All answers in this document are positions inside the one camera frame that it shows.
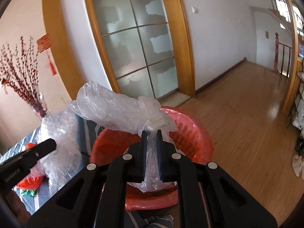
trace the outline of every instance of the wooden newel post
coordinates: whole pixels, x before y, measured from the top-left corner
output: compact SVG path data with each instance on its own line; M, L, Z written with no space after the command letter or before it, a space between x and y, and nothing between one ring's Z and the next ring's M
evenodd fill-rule
M274 70L277 70L278 69L278 55L279 55L279 34L276 32L275 33L275 65L274 65Z

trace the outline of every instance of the silver screw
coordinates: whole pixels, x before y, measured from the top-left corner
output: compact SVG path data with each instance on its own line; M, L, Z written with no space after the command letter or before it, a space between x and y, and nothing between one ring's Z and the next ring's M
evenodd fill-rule
M130 160L130 159L132 159L132 155L131 154L124 154L123 159L124 160Z
M181 158L181 155L178 154L178 153L174 153L174 154L171 155L171 157L172 157L173 159L180 159L180 158Z
M210 163L208 163L208 167L210 168L210 169L216 169L217 168L217 164L216 163L214 163L214 162L210 162Z
M96 164L90 163L87 165L88 170L95 170L96 169Z

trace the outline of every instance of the laundry basket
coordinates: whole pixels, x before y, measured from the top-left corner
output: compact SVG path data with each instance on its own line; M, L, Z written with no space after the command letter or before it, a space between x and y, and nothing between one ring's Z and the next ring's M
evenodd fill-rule
M214 148L202 125L181 109L162 106L161 110L168 113L178 127L178 131L170 132L176 148L182 150L195 163L206 164L211 161ZM104 129L93 145L90 162L99 166L109 164L122 155L131 144L139 141L138 135ZM139 189L127 185L125 208L129 212L161 209L177 203L176 187L143 193Z

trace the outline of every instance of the red tassel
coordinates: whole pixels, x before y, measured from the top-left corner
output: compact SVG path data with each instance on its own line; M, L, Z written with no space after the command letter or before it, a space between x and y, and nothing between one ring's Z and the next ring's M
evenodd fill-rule
M50 69L51 69L51 73L52 73L52 75L54 76L54 75L57 74L57 72L56 72L56 69L55 69L54 64L53 64L52 61L51 61L51 58L50 58L48 52L47 52L47 55L48 55L47 58L48 58L48 60L49 60L49 66L50 66Z

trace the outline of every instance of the blue and white striped cloth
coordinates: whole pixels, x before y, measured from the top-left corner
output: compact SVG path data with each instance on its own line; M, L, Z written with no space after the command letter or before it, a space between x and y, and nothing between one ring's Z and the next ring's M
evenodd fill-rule
M78 134L77 140L80 146L80 152L82 154L82 163L79 168L81 170L89 163L89 158L91 155L91 149L93 144L99 135L99 133L103 130L103 128L96 124L93 121L87 121L79 116L77 116L78 120ZM8 150L1 158L0 164L9 159L10 157L23 152L27 143L37 143L36 136L40 131L40 127L36 128L32 133L28 134L21 141L16 143L10 150ZM49 197L49 185L48 180L45 179L44 182L40 185L37 190L37 195L34 198L29 196L22 196L21 189L14 187L14 191L20 197L21 201L24 203L26 209L33 214L36 212L50 197Z

